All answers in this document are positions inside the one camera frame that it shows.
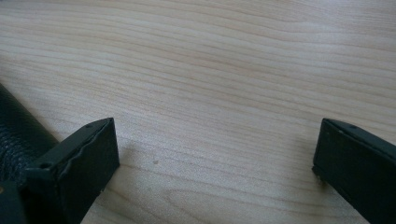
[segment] black plastic part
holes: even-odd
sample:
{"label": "black plastic part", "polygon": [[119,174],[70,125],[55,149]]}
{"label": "black plastic part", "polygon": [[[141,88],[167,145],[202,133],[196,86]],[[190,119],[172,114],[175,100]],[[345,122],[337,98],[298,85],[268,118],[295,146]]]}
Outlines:
{"label": "black plastic part", "polygon": [[114,120],[98,120],[32,163],[28,189],[50,204],[56,223],[79,223],[119,166]]}
{"label": "black plastic part", "polygon": [[354,125],[324,119],[313,171],[370,223],[396,223],[396,146]]}
{"label": "black plastic part", "polygon": [[58,141],[0,84],[0,181],[26,180],[24,169]]}
{"label": "black plastic part", "polygon": [[17,184],[11,181],[0,183],[0,223],[26,224],[23,204]]}

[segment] light wooden surface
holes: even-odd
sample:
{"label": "light wooden surface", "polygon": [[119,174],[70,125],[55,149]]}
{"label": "light wooden surface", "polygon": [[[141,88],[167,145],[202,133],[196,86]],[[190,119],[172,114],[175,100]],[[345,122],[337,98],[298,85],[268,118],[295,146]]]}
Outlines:
{"label": "light wooden surface", "polygon": [[83,223],[366,223],[311,172],[323,117],[396,143],[396,3],[0,2],[0,82],[57,138],[114,117]]}

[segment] textured black surface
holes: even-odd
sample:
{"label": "textured black surface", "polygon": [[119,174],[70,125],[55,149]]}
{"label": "textured black surface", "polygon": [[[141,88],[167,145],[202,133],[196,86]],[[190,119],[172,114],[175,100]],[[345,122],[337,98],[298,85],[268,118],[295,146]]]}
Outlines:
{"label": "textured black surface", "polygon": [[23,169],[58,141],[0,84],[0,181],[20,187]]}
{"label": "textured black surface", "polygon": [[396,223],[396,146],[354,125],[324,119],[313,171],[370,223]]}

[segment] black rubber grip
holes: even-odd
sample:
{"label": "black rubber grip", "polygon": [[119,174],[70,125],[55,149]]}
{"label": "black rubber grip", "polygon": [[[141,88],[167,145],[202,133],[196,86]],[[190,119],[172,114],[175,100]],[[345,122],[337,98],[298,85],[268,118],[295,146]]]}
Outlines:
{"label": "black rubber grip", "polygon": [[0,84],[0,181],[25,182],[24,168],[58,141]]}

